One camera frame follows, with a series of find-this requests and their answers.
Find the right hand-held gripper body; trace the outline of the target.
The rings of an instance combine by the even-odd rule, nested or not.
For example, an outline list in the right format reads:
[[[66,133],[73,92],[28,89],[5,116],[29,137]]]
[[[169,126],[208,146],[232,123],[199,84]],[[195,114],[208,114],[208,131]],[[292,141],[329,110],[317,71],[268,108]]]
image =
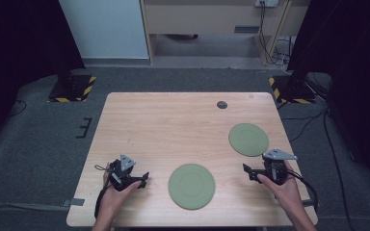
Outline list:
[[[274,148],[262,155],[265,167],[261,175],[268,177],[273,183],[283,185],[287,180],[288,170],[286,166],[287,160],[297,160],[293,154],[283,150]]]

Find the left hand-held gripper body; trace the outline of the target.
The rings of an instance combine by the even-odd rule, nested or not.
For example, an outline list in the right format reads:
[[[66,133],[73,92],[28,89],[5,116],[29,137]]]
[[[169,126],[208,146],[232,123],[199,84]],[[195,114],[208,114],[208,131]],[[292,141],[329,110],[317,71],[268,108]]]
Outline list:
[[[118,159],[115,159],[109,167],[109,182],[118,191],[125,190],[131,184],[141,181],[141,177],[132,177],[131,171],[136,162],[121,154]]]

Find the green round plate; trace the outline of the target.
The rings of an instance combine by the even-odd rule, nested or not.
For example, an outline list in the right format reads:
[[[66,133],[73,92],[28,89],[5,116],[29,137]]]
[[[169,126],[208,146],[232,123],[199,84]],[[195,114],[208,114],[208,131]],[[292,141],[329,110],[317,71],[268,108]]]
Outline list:
[[[198,164],[185,164],[178,167],[168,183],[172,201],[186,210],[198,210],[213,198],[216,183],[210,171]]]
[[[228,134],[231,147],[244,156],[260,156],[268,150],[269,138],[257,125],[239,123],[233,126]]]

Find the person's left hand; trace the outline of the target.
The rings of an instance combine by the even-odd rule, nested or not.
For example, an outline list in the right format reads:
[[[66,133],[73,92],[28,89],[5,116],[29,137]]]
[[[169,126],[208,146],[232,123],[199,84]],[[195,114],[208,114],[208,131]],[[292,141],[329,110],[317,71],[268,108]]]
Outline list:
[[[137,181],[121,192],[116,191],[108,180],[108,169],[109,165],[106,166],[106,170],[103,174],[105,193],[100,202],[98,218],[114,218],[118,214],[124,201],[141,185],[141,181]]]

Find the person's right hand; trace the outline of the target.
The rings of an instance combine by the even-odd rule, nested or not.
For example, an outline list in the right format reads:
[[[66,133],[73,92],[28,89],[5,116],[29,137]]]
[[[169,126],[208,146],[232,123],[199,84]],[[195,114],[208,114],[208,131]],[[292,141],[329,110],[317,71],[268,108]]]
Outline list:
[[[281,208],[287,213],[299,212],[304,209],[297,182],[294,177],[288,176],[282,185],[274,183],[267,176],[258,174],[259,181],[275,196]]]

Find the black striped stand base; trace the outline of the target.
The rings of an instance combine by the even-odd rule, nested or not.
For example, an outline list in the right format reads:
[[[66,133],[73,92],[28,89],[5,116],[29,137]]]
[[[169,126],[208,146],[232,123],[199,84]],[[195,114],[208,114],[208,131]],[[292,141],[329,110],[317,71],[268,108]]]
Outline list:
[[[68,83],[58,80],[48,95],[48,101],[83,102],[89,96],[95,80],[91,75],[73,75]]]
[[[305,82],[292,80],[290,76],[279,75],[269,78],[277,103],[314,103],[315,93]]]

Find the black curtain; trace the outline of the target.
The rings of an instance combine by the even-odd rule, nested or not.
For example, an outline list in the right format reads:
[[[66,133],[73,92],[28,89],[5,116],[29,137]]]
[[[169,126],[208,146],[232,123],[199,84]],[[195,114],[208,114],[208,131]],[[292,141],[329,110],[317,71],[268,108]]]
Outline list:
[[[370,169],[370,0],[310,0],[289,67],[329,74],[335,123]]]
[[[22,86],[83,66],[59,0],[0,0],[0,127]]]

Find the white panel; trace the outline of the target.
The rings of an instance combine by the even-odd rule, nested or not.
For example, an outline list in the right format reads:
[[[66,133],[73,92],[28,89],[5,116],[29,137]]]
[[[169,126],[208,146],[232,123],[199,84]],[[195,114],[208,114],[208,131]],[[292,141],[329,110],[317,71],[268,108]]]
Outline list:
[[[140,0],[60,0],[85,59],[147,59]]]

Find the light wooden desk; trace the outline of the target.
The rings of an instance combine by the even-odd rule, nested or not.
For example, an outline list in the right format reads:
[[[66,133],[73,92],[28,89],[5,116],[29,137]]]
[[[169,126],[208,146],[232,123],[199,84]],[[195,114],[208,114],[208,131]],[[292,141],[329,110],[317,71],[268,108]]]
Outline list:
[[[159,35],[252,34],[264,65],[281,37],[296,36],[311,0],[278,0],[257,8],[255,0],[140,0],[149,57]]]

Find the white power strip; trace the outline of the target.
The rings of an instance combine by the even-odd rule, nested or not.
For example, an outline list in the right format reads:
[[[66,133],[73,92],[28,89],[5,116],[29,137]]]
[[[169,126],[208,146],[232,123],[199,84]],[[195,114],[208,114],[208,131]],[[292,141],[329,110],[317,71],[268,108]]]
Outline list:
[[[278,0],[255,0],[254,5],[257,8],[275,8],[278,5]]]

